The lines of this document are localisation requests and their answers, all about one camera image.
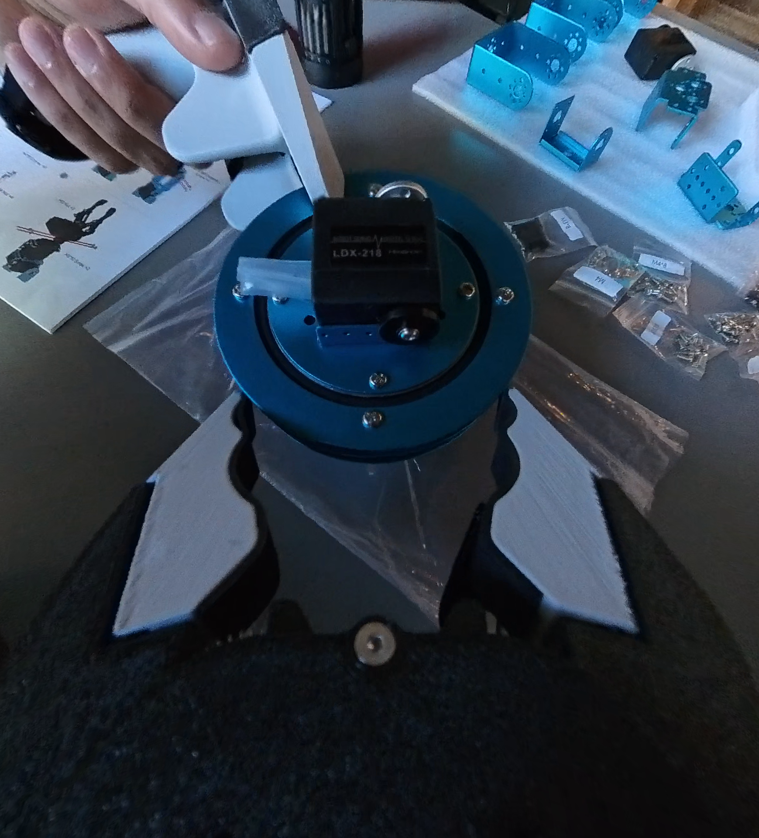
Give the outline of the set of blue metal brackets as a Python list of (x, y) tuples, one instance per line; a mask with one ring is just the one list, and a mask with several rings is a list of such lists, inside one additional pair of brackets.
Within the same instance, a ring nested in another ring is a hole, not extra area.
[[(589, 40), (605, 41), (624, 14), (642, 16), (655, 2), (531, 2), (524, 19), (508, 17), (495, 32), (479, 39), (471, 53), (466, 82), (511, 110), (532, 99), (535, 80), (559, 84), (586, 50)], [(646, 127), (659, 104), (687, 117), (673, 140), (676, 149), (709, 106), (712, 86), (706, 74), (680, 62), (655, 80), (642, 106), (636, 131)], [(725, 167), (741, 150), (731, 141), (719, 155), (704, 152), (678, 179), (678, 187), (706, 223), (735, 230), (759, 219), (759, 201), (746, 207)]]

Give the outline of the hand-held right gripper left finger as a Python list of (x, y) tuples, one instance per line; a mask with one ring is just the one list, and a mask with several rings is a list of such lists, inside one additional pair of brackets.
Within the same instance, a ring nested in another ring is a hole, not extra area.
[(254, 412), (228, 398), (151, 478), (151, 497), (112, 634), (196, 623), (219, 639), (262, 632), (280, 586), (265, 511)]

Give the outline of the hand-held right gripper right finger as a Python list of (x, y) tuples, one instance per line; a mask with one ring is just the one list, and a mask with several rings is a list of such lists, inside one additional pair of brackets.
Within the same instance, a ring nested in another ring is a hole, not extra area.
[(496, 487), (452, 565), (440, 628), (469, 602), (508, 634), (559, 619), (637, 634), (594, 468), (517, 390), (500, 396), (495, 429)]

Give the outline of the white instruction booklet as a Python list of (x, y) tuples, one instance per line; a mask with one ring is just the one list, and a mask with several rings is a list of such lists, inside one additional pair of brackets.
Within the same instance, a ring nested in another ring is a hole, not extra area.
[(222, 162), (153, 177), (56, 161), (0, 119), (0, 299), (53, 333), (228, 183)]

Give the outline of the white foam sheet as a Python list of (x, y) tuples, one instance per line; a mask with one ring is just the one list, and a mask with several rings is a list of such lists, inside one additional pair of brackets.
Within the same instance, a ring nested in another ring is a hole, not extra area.
[[(660, 24), (681, 28), (697, 50), (694, 66), (712, 84), (709, 107), (676, 149), (671, 143), (685, 120), (666, 106), (656, 107), (646, 127), (636, 131), (653, 83), (637, 79), (624, 57), (637, 29)], [(701, 154), (716, 158), (739, 139), (741, 150), (725, 172), (744, 206), (751, 208), (759, 200), (759, 53), (657, 7), (640, 20), (625, 15), (607, 41), (589, 43), (560, 84), (535, 81), (530, 103), (510, 110), (467, 83), (471, 52), (467, 48), (418, 79), (413, 91), (726, 282), (741, 287), (759, 272), (759, 220), (720, 230), (703, 220), (678, 188), (679, 177)], [(566, 135), (590, 146), (603, 130), (613, 129), (599, 160), (580, 173), (539, 142), (554, 104), (570, 96), (574, 101), (563, 122)]]

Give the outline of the black perforated cylinder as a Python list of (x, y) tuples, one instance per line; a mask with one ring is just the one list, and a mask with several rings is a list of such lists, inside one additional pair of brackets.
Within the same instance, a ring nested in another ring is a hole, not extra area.
[(343, 89), (364, 73), (362, 1), (295, 1), (301, 60), (312, 86)]

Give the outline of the pile of small screw bags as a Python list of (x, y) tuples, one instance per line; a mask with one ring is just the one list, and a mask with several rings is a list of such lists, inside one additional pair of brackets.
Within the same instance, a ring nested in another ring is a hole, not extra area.
[(669, 368), (701, 381), (725, 355), (740, 378), (759, 389), (759, 269), (741, 282), (737, 299), (695, 314), (693, 263), (655, 239), (637, 239), (630, 254), (598, 243), (571, 207), (505, 223), (527, 262), (576, 257), (553, 282), (553, 294), (615, 322)]

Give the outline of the black servo motor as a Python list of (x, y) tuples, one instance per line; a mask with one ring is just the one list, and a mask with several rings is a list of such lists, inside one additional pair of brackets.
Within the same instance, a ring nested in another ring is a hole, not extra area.
[(696, 54), (696, 48), (681, 29), (663, 24), (638, 29), (624, 58), (636, 78), (655, 81)]
[(319, 199), (311, 302), (324, 348), (425, 344), (441, 323), (436, 215), (424, 197)]

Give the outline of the clear plastic bag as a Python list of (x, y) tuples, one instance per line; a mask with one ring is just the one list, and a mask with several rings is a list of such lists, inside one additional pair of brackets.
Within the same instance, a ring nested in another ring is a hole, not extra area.
[[(223, 230), (177, 266), (134, 288), (85, 329), (198, 422), (236, 390), (217, 350), (213, 298), (238, 232)], [(585, 372), (536, 337), (511, 385), (646, 515), (688, 433)], [(448, 562), (491, 487), (493, 412), (453, 443), (392, 464), (324, 457), (256, 414), (263, 478), (347, 550), (437, 617)]]

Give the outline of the person's left hand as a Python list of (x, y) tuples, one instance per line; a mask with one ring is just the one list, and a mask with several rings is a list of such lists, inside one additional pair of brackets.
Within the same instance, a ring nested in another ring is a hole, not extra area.
[(220, 12), (198, 1), (0, 1), (0, 71), (90, 160), (114, 173), (172, 175), (162, 89), (129, 65), (107, 33), (151, 24), (203, 69), (236, 67), (244, 48)]

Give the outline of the dark grey desk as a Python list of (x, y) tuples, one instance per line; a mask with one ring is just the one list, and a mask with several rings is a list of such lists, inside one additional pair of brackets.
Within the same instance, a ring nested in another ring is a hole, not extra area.
[[(597, 240), (630, 252), (634, 230), (555, 177), (516, 159), (412, 87), (492, 23), (447, 3), (365, 4), (366, 79), (325, 114), (345, 168), (439, 179), (497, 220), (569, 205)], [(194, 421), (83, 327), (90, 316), (208, 243), (211, 208), (55, 334), (0, 300), (0, 632), (27, 629), (120, 499)], [(554, 260), (530, 267), (534, 334), (583, 370), (688, 432), (657, 487), (651, 521), (759, 665), (759, 388), (726, 354), (700, 381), (623, 330), (548, 290)]]

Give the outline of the small clear plastic piece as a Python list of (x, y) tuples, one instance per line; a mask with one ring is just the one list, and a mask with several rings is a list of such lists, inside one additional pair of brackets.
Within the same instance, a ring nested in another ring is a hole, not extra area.
[(312, 299), (309, 260), (239, 257), (233, 293), (238, 298)]

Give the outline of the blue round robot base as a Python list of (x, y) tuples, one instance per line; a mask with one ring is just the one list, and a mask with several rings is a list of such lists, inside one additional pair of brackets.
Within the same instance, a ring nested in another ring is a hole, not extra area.
[(445, 183), (413, 176), (436, 213), (440, 329), (427, 343), (322, 345), (311, 302), (238, 297), (240, 257), (308, 260), (303, 188), (249, 222), (217, 280), (218, 349), (240, 393), (311, 449), (354, 462), (416, 457), (464, 433), (505, 393), (529, 344), (532, 292), (504, 225)]

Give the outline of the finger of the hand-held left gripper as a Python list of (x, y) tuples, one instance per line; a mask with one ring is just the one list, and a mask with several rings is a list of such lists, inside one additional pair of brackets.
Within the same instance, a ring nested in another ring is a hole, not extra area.
[(290, 35), (253, 47), (251, 62), (308, 197), (342, 198), (343, 170)]
[(245, 230), (271, 204), (303, 188), (289, 154), (231, 158), (226, 167), (231, 183), (221, 198), (221, 210), (227, 224), (237, 231)]

